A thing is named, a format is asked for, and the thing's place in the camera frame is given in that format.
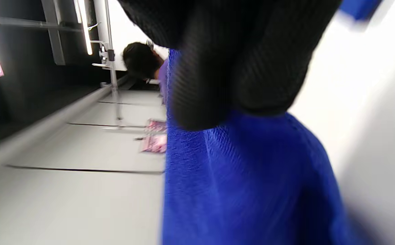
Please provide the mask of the person's right hand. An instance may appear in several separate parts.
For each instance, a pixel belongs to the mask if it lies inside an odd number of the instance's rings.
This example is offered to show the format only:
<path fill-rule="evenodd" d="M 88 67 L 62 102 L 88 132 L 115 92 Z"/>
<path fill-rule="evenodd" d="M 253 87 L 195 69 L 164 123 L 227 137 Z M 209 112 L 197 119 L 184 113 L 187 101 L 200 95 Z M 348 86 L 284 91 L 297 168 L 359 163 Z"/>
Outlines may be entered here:
<path fill-rule="evenodd" d="M 231 110 L 275 116 L 293 104 L 340 0 L 120 0 L 155 44 L 180 53 L 170 107 L 184 130 Z"/>

